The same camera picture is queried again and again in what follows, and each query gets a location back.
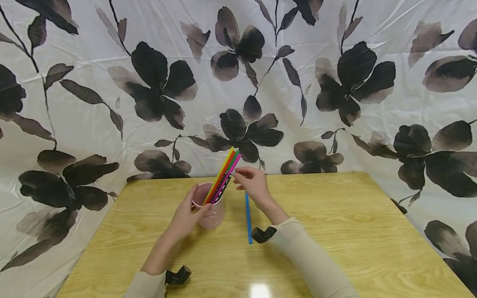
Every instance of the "floral backdrop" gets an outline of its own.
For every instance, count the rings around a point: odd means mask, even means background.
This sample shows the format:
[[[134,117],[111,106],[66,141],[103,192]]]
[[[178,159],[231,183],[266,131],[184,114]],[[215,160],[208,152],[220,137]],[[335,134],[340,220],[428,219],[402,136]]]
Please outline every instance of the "floral backdrop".
[[[126,182],[365,171],[477,297],[477,2],[3,0],[2,297],[54,295]]]

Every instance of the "black clip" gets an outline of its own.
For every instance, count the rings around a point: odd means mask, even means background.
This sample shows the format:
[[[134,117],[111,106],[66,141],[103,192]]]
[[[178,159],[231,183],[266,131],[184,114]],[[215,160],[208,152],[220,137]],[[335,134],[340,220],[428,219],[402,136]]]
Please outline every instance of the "black clip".
[[[272,238],[273,235],[275,235],[276,232],[277,232],[277,229],[275,229],[272,226],[269,226],[265,230],[265,232],[260,230],[258,227],[255,227],[252,231],[251,236],[252,236],[253,240],[257,241],[258,243],[265,243],[270,238]]]
[[[192,272],[187,266],[182,266],[177,273],[166,271],[166,284],[182,285],[186,282]]]

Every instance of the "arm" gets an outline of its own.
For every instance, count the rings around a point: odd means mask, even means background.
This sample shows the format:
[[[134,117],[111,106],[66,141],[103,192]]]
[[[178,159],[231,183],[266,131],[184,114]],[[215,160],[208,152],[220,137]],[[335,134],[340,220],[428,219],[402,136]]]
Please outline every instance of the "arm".
[[[196,213],[192,212],[192,196],[195,184],[177,207],[171,223],[157,239],[144,262],[141,271],[134,275],[124,298],[162,298],[166,294],[166,269],[171,261],[176,244],[187,237],[195,225],[212,207],[206,204]]]
[[[236,168],[234,183],[245,189],[277,229],[270,242],[283,253],[301,273],[313,297],[357,298],[353,286],[326,252],[306,233],[303,226],[271,197],[262,171]]]

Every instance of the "right hand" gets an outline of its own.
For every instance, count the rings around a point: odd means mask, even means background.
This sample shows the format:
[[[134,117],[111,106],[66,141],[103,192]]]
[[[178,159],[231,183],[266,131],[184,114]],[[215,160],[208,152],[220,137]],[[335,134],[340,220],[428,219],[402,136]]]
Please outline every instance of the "right hand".
[[[249,166],[235,168],[234,183],[238,190],[245,190],[258,208],[274,202],[267,186],[267,177],[261,170]]]

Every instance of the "pen holder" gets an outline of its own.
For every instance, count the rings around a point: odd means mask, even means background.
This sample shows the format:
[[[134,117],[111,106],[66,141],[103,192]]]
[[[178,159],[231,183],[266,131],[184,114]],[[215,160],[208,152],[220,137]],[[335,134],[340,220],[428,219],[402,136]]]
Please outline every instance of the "pen holder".
[[[192,196],[192,204],[194,205],[195,209],[202,208],[202,203],[206,199],[206,196],[212,185],[212,182],[204,182],[199,184],[196,192]],[[224,199],[222,197],[219,201],[212,205],[212,209],[199,220],[199,226],[205,229],[213,229],[222,223],[225,215],[223,201]]]

